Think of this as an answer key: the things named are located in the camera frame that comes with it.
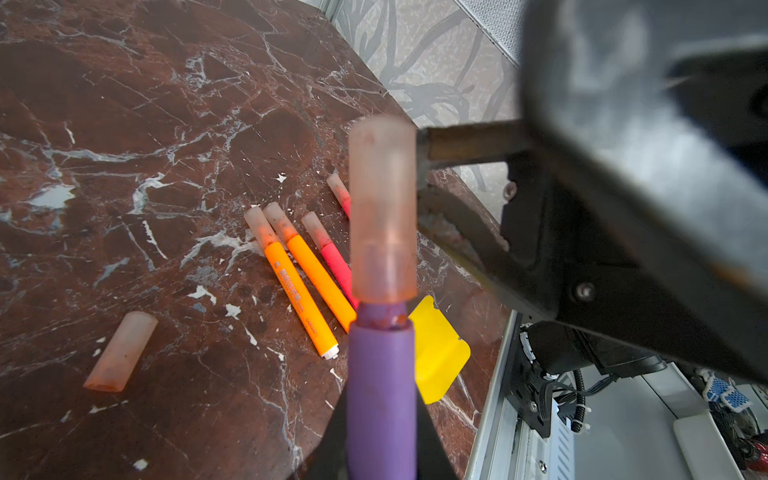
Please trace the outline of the purple marker pen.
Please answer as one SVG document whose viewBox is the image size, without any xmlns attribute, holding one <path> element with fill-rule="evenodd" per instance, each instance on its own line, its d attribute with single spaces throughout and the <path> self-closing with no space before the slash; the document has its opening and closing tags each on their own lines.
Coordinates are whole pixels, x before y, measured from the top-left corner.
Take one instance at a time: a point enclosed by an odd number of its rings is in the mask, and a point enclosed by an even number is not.
<svg viewBox="0 0 768 480">
<path fill-rule="evenodd" d="M 403 303 L 359 304 L 346 391 L 349 476 L 415 479 L 415 334 Z"/>
</svg>

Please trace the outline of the red marker pen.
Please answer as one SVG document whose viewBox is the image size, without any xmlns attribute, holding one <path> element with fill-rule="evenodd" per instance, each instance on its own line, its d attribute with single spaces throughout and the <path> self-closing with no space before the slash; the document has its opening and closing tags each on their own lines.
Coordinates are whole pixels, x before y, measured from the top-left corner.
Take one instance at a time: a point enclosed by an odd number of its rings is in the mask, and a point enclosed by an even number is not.
<svg viewBox="0 0 768 480">
<path fill-rule="evenodd" d="M 326 183 L 348 218 L 351 217 L 351 195 L 337 173 L 331 174 Z"/>
</svg>

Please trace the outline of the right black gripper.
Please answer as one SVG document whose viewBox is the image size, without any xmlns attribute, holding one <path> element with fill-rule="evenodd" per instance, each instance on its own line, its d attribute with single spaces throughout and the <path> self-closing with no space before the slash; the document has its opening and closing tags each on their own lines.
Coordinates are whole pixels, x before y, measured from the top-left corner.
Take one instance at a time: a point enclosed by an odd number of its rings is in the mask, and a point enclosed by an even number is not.
<svg viewBox="0 0 768 480">
<path fill-rule="evenodd" d="M 619 338 L 767 380 L 767 190 L 671 93 L 691 60 L 767 48 L 763 1 L 536 1 L 526 12 L 523 117 L 549 169 L 710 334 L 716 352 Z M 419 180 L 531 149 L 523 120 L 421 128 Z M 417 191 L 420 232 L 509 308 L 554 318 L 550 279 L 512 258 L 464 201 Z"/>
</svg>

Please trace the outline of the orange pen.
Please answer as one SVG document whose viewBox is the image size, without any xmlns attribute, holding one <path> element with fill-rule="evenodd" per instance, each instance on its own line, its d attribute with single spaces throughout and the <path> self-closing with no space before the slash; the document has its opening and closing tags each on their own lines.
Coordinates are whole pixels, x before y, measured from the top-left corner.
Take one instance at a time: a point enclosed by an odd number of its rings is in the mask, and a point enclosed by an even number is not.
<svg viewBox="0 0 768 480">
<path fill-rule="evenodd" d="M 264 212 L 258 206 L 251 207 L 244 218 L 315 350 L 325 360 L 335 359 L 339 353 L 338 341 Z"/>
<path fill-rule="evenodd" d="M 330 308 L 336 320 L 348 333 L 351 324 L 356 319 L 352 305 L 278 203 L 269 203 L 264 209 L 264 214 L 325 304 Z"/>
</svg>

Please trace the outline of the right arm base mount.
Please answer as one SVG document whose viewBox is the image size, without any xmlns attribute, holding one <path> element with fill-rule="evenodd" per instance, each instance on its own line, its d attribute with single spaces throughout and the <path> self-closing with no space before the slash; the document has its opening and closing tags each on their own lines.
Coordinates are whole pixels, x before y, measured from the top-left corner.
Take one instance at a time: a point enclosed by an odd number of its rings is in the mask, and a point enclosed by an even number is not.
<svg viewBox="0 0 768 480">
<path fill-rule="evenodd" d="M 520 323 L 511 339 L 504 393 L 529 428 L 550 436 L 559 420 L 587 430 L 587 399 L 624 378 L 662 371 L 651 352 L 550 321 Z"/>
</svg>

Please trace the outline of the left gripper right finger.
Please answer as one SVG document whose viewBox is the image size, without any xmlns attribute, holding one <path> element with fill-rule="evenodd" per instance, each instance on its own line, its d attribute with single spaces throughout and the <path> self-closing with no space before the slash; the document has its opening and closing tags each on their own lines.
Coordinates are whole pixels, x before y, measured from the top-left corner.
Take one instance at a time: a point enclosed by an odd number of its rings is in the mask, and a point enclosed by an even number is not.
<svg viewBox="0 0 768 480">
<path fill-rule="evenodd" d="M 446 454 L 427 406 L 416 391 L 417 406 L 417 479 L 457 480 L 453 465 Z"/>
</svg>

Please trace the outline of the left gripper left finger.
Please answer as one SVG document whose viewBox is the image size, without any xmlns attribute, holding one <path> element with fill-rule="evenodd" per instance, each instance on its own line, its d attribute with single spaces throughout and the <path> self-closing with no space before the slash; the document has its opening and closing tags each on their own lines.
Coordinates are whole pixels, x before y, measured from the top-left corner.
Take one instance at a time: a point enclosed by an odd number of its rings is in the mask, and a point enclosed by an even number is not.
<svg viewBox="0 0 768 480">
<path fill-rule="evenodd" d="M 344 387 L 320 443 L 288 479 L 349 479 L 346 450 L 347 388 Z"/>
</svg>

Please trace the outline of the pink pen cap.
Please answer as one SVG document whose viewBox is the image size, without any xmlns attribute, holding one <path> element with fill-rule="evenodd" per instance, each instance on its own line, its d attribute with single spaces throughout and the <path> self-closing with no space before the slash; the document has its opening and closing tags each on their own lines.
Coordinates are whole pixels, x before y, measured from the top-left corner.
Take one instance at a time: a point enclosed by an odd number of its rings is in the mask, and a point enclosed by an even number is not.
<svg viewBox="0 0 768 480">
<path fill-rule="evenodd" d="M 390 116 L 349 134 L 352 290 L 361 302 L 406 302 L 418 293 L 416 128 Z"/>
<path fill-rule="evenodd" d="M 100 392 L 122 392 L 157 325 L 158 321 L 147 313 L 127 313 L 83 387 Z"/>
</svg>

